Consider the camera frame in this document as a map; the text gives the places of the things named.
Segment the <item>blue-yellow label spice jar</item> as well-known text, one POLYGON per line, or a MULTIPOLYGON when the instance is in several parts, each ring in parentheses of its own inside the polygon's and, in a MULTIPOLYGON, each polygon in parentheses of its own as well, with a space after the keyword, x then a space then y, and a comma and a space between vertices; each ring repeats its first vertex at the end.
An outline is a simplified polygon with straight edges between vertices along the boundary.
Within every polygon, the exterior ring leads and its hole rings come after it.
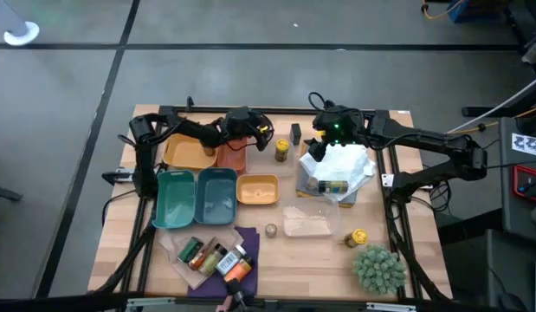
POLYGON ((318 180, 315 177, 307 179, 307 188, 319 193, 344 194, 348 192, 348 182, 345 180, 318 180))

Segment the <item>olive spice jar black lid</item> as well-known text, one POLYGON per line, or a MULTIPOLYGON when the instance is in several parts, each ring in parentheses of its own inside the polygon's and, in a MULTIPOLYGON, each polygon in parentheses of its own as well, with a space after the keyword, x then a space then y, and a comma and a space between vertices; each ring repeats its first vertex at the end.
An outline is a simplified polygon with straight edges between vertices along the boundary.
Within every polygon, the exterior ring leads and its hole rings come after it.
POLYGON ((205 276, 209 276, 216 269, 217 264, 227 254, 227 250, 221 245, 217 244, 214 250, 204 259, 202 265, 199 267, 199 272, 205 276))

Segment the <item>orange spice jar black lid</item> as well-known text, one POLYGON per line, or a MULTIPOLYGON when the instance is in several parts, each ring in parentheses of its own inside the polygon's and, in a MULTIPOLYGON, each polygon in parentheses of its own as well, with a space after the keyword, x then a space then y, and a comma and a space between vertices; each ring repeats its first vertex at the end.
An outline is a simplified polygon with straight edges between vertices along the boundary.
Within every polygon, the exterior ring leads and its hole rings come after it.
POLYGON ((257 287, 257 277, 255 275, 256 260, 251 256, 245 256, 224 276, 224 281, 244 283, 246 289, 257 287))

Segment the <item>silver aluminium rail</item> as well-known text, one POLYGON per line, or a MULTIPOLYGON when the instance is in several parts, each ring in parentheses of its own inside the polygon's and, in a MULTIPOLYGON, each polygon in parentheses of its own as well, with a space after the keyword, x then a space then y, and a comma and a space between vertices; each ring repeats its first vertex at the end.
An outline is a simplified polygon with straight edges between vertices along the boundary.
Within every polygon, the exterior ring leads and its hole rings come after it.
MULTIPOLYGON (((126 307, 129 309, 165 306, 165 305, 213 305, 221 303, 219 299, 183 298, 183 297, 149 297, 128 299, 126 307)), ((419 312, 414 305, 381 302, 335 302, 335 301, 305 301, 305 300, 274 300, 255 299, 250 302, 250 308, 265 309, 276 312, 284 308, 311 308, 322 309, 340 307, 354 309, 358 312, 419 312)))

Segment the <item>white marker sheet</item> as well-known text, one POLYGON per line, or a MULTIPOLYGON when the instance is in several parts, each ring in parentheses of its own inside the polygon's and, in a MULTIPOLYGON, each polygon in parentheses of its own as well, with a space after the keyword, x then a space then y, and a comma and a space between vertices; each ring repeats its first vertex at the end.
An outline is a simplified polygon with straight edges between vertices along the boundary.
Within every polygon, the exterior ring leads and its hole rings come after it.
POLYGON ((511 147, 514 151, 536 156, 536 137, 512 133, 511 147))

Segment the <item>clear plastic container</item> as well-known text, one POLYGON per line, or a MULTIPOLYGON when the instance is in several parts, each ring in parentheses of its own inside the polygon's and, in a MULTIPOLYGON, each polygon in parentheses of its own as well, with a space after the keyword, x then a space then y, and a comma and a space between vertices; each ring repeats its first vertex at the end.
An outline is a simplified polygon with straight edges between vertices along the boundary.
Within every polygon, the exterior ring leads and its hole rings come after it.
POLYGON ((282 206, 283 231, 288 237, 330 237, 340 226, 340 210, 327 198, 295 198, 282 206))
POLYGON ((246 173, 247 174, 274 174, 278 177, 288 177, 294 174, 294 146, 288 148, 287 158, 284 162, 275 159, 276 141, 270 141, 263 151, 258 151, 255 146, 247 146, 246 173))

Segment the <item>blue box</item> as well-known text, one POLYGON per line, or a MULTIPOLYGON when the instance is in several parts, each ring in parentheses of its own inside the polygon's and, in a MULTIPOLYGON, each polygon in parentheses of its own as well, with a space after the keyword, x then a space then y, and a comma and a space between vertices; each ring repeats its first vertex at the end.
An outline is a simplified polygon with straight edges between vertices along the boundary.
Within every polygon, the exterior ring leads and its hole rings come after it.
POLYGON ((449 6, 449 19, 454 23, 494 19, 512 0, 454 0, 449 6))

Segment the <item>green spice jar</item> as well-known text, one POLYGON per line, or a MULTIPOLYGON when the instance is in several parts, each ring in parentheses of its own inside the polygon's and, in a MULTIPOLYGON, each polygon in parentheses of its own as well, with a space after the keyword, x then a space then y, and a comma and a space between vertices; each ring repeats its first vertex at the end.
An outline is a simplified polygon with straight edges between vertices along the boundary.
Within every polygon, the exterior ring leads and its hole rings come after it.
POLYGON ((195 255, 202 249, 203 241, 197 237, 191 237, 187 244, 178 253, 178 260, 183 263, 190 262, 195 255))

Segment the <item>yellow-lid spice jar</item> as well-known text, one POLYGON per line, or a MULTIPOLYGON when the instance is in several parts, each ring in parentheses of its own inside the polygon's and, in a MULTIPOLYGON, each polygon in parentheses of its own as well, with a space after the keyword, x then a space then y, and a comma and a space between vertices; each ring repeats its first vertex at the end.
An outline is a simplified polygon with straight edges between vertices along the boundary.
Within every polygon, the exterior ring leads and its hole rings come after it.
POLYGON ((368 241, 368 236, 365 230, 356 229, 345 235, 343 243, 348 248, 355 248, 362 244, 366 244, 368 241))
POLYGON ((278 139, 275 143, 274 158, 278 162, 285 162, 287 160, 287 154, 290 144, 286 139, 278 139))

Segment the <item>small yellow plastic bin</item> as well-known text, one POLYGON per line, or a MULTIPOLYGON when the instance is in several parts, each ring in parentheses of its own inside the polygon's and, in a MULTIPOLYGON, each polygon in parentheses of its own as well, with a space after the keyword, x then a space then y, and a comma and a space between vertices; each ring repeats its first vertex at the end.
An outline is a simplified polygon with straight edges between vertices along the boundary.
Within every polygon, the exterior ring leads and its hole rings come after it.
POLYGON ((280 197, 280 180, 272 174, 242 175, 236 182, 236 197, 245 205, 274 204, 280 197))

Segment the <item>white cloth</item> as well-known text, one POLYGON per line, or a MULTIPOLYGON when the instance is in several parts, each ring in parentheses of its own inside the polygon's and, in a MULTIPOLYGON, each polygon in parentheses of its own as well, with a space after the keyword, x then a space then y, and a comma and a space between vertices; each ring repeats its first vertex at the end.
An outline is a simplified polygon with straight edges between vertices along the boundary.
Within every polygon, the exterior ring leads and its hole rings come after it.
POLYGON ((331 200, 342 200, 357 191, 377 172, 376 163, 368 156, 367 149, 361 145, 328 146, 321 162, 305 153, 299 159, 301 166, 310 177, 318 181, 346 181, 348 190, 343 194, 330 193, 331 200))

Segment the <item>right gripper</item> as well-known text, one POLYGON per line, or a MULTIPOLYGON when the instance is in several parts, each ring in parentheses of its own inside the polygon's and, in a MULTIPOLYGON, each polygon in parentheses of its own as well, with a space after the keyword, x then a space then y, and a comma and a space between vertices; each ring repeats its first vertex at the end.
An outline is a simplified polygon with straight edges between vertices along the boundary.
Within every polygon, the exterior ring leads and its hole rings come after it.
MULTIPOLYGON (((314 118, 314 129, 322 132, 322 139, 331 144, 352 143, 352 121, 348 112, 319 112, 314 118)), ((309 154, 316 162, 321 162, 326 155, 327 143, 312 142, 309 154)))

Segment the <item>slim red-orange spice jar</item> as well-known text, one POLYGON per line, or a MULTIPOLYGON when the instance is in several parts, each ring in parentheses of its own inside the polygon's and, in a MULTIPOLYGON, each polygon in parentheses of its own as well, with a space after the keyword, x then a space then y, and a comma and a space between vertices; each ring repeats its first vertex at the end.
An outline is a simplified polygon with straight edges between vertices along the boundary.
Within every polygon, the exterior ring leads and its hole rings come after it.
POLYGON ((216 248, 217 239, 212 238, 199 252, 189 261, 188 266, 191 270, 198 270, 206 257, 216 248))

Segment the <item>blue plastic bin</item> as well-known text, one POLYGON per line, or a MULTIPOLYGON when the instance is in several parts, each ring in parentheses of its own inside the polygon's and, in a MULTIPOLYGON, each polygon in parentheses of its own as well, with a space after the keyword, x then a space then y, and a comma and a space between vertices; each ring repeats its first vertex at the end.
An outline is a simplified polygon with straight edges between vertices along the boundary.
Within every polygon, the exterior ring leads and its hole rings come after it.
POLYGON ((236 218, 237 172, 230 168, 206 168, 197 176, 195 221, 226 225, 236 218))

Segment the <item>white-label spice jar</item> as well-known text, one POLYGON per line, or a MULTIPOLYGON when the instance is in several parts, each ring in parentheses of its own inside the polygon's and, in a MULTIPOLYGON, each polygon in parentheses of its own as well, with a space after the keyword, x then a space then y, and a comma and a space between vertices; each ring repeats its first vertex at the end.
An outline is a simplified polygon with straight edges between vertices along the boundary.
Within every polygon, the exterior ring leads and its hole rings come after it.
POLYGON ((216 265, 216 270, 225 276, 246 255, 247 251, 241 245, 237 244, 219 261, 216 265))

